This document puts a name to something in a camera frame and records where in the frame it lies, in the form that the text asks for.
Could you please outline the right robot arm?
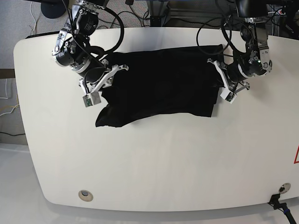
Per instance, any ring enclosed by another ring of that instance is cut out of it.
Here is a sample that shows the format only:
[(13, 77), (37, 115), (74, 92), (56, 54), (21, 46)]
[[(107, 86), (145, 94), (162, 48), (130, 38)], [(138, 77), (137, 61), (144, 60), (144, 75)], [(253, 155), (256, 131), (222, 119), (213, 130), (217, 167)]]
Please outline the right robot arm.
[[(79, 81), (85, 94), (103, 91), (112, 86), (114, 75), (128, 66), (112, 66), (104, 57), (114, 53), (121, 45), (125, 27), (117, 13), (107, 7), (106, 0), (78, 0), (68, 11), (68, 19), (59, 31), (52, 56), (62, 67), (80, 75)], [(90, 37), (98, 27), (98, 10), (111, 14), (120, 25), (118, 42), (108, 50), (90, 44)]]

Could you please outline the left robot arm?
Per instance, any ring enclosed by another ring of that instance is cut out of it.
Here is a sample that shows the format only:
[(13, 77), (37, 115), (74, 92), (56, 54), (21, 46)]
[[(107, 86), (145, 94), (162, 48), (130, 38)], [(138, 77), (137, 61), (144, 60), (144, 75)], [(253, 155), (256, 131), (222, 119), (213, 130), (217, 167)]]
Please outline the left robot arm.
[(211, 58), (208, 62), (215, 66), (222, 79), (221, 97), (232, 103), (238, 92), (250, 89), (247, 79), (266, 75), (272, 70), (266, 22), (262, 20), (268, 14), (267, 3), (264, 0), (235, 1), (237, 14), (244, 19), (240, 22), (240, 34), (246, 48), (244, 52), (238, 50), (232, 42), (233, 23), (228, 14), (220, 7), (218, 1), (215, 1), (215, 5), (222, 14), (221, 31), (227, 41), (225, 47), (233, 51), (233, 62), (226, 64)]

